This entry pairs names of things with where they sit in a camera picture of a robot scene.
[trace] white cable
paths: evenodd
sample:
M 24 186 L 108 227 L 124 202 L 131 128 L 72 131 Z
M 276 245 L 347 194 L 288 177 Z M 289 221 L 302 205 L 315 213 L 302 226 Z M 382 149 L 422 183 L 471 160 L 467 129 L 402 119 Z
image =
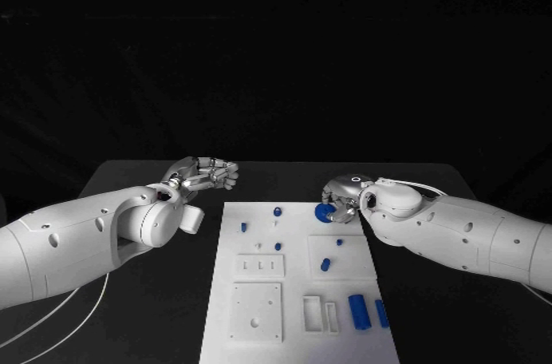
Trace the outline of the white cable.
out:
M 14 342 L 54 314 L 54 312 L 57 311 L 57 309 L 63 307 L 65 303 L 69 301 L 69 299 L 72 298 L 77 290 L 79 288 L 70 293 L 70 295 L 65 298 L 60 305 L 52 310 L 52 312 L 39 321 L 23 332 L 20 332 L 7 342 L 3 342 L 0 344 L 0 348 L 4 348 L 11 342 Z
M 540 298 L 540 300 L 549 305 L 552 306 L 552 302 L 524 284 L 521 283 L 520 284 L 530 292 L 534 296 L 537 296 L 537 298 Z
M 24 362 L 21 362 L 20 364 L 26 364 L 27 362 L 31 362 L 36 358 L 39 358 L 43 354 L 46 354 L 70 336 L 72 334 L 75 334 L 75 332 L 77 331 L 77 329 L 82 327 L 82 324 L 86 322 L 88 318 L 92 316 L 92 313 L 95 311 L 95 308 L 98 307 L 99 305 L 99 302 L 101 302 L 101 298 L 103 297 L 103 292 L 105 292 L 105 286 L 106 286 L 106 280 L 109 278 L 109 273 L 105 275 L 105 281 L 103 281 L 103 288 L 101 289 L 101 294 L 99 294 L 99 297 L 98 297 L 98 302 L 95 302 L 95 306 L 92 308 L 92 310 L 89 311 L 89 314 L 86 316 L 86 318 L 83 319 L 83 321 L 80 322 L 80 324 L 77 325 L 77 327 L 75 328 L 75 330 L 72 330 L 72 332 L 63 337 L 63 339 L 54 344 L 54 346 L 50 346 L 40 354 L 37 354 L 33 358 L 30 358 L 28 360 L 26 360 Z
M 412 185 L 412 186 L 425 188 L 425 189 L 431 190 L 432 192 L 435 192 L 436 194 L 446 196 L 446 194 L 445 194 L 439 189 L 436 189 L 435 187 L 428 186 L 426 184 L 413 183 L 413 182 L 406 182 L 406 181 L 403 181 L 403 180 L 395 180 L 395 179 L 387 179 L 387 180 L 389 180 L 390 182 L 395 182 L 395 183 L 409 184 L 409 185 Z

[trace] black backdrop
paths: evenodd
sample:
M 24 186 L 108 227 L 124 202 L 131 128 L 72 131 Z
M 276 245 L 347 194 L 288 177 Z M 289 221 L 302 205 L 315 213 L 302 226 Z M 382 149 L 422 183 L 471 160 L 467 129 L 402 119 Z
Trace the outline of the black backdrop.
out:
M 8 220 L 105 160 L 188 155 L 448 163 L 552 220 L 549 0 L 1 4 Z

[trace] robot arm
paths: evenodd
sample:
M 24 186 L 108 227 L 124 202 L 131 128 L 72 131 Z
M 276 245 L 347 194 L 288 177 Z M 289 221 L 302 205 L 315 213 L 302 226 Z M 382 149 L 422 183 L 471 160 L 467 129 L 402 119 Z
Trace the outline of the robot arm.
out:
M 0 309 L 79 288 L 137 255 L 161 247 L 180 228 L 194 234 L 199 190 L 232 189 L 237 165 L 184 158 L 163 182 L 54 204 L 0 228 Z
M 552 293 L 552 226 L 488 204 L 351 174 L 324 187 L 327 220 L 347 223 L 360 210 L 382 242 L 449 268 L 514 280 Z

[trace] robotic hand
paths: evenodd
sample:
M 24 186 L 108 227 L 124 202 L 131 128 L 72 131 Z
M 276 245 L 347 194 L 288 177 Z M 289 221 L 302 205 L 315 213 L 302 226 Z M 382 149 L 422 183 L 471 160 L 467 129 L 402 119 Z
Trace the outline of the robotic hand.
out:
M 422 196 L 408 184 L 438 196 Z M 327 223 L 348 223 L 356 210 L 383 243 L 405 247 L 449 268 L 552 293 L 549 224 L 422 184 L 348 174 L 327 183 L 315 216 Z
M 173 164 L 161 183 L 54 204 L 0 228 L 0 310 L 79 288 L 180 228 L 194 234 L 197 191 L 232 189 L 237 165 L 207 157 Z

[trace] black table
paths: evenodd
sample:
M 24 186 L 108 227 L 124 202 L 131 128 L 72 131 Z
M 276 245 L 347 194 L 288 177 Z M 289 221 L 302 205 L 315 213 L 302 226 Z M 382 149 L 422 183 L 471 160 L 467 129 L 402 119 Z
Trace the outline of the black table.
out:
M 157 182 L 171 163 L 105 162 L 80 197 Z M 178 231 L 167 246 L 112 272 L 93 316 L 36 363 L 197 363 L 224 201 L 315 202 L 324 184 L 350 172 L 419 182 L 474 199 L 462 177 L 445 164 L 237 163 L 235 189 L 206 190 L 191 202 L 206 212 L 197 234 Z M 361 226 L 400 363 L 549 362 L 552 309 L 520 284 L 441 266 L 380 243 L 364 220 Z M 1 364 L 21 362 L 66 336 L 93 307 L 102 284 L 99 278 L 86 285 L 43 325 L 0 350 Z M 65 297 L 0 312 L 0 341 Z

